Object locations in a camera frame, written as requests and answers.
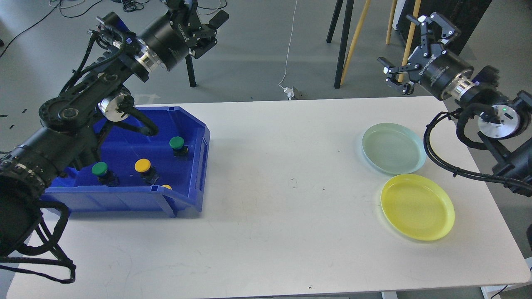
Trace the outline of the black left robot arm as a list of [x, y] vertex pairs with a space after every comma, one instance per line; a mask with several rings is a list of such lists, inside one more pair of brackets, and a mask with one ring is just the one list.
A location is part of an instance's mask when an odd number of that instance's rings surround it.
[[68, 167], [80, 170], [99, 161], [108, 133], [95, 132], [95, 123], [106, 118], [105, 127], [158, 134], [157, 125], [134, 107], [124, 82], [131, 76], [145, 82], [157, 67], [170, 71], [186, 57], [200, 58], [217, 44], [217, 30], [229, 19], [220, 10], [202, 23], [195, 0], [163, 3], [167, 12], [139, 34], [114, 12], [99, 19], [89, 43], [103, 47], [103, 56], [89, 66], [83, 58], [58, 96], [40, 107], [40, 130], [1, 159], [2, 257], [16, 250], [35, 256], [57, 246], [63, 224], [40, 246], [24, 241], [42, 221], [39, 199], [52, 181]]

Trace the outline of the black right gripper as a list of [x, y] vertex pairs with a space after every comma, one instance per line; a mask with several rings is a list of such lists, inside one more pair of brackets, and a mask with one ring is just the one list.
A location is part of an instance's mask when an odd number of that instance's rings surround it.
[[384, 66], [385, 82], [402, 95], [411, 95], [418, 83], [438, 100], [460, 100], [473, 85], [470, 79], [474, 68], [444, 48], [461, 35], [460, 29], [437, 12], [420, 17], [406, 15], [406, 19], [420, 29], [421, 43], [405, 66], [394, 66], [385, 57], [378, 57]]

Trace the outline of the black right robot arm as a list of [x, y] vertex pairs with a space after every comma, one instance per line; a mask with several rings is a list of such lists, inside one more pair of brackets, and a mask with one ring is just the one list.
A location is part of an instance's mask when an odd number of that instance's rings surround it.
[[[502, 184], [515, 194], [530, 197], [531, 140], [514, 151], [502, 143], [522, 134], [531, 123], [531, 95], [519, 91], [510, 100], [497, 90], [498, 70], [485, 66], [476, 76], [473, 67], [447, 48], [460, 30], [443, 15], [406, 18], [420, 30], [420, 45], [416, 46], [402, 66], [394, 66], [386, 58], [378, 61], [384, 66], [386, 83], [403, 95], [410, 95], [420, 85], [437, 100], [453, 99], [458, 109], [437, 114], [427, 125], [423, 137], [428, 157], [454, 176]], [[492, 174], [464, 170], [444, 161], [431, 145], [431, 133], [443, 119], [456, 119], [456, 136], [469, 148], [489, 151], [496, 159]]]

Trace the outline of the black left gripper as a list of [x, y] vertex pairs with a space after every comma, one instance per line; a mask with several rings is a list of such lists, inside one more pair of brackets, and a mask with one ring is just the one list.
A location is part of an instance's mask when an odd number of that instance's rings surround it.
[[228, 19], [224, 10], [207, 23], [192, 9], [169, 10], [139, 34], [138, 62], [152, 72], [158, 66], [171, 71], [188, 54], [199, 59], [218, 43], [218, 29]]

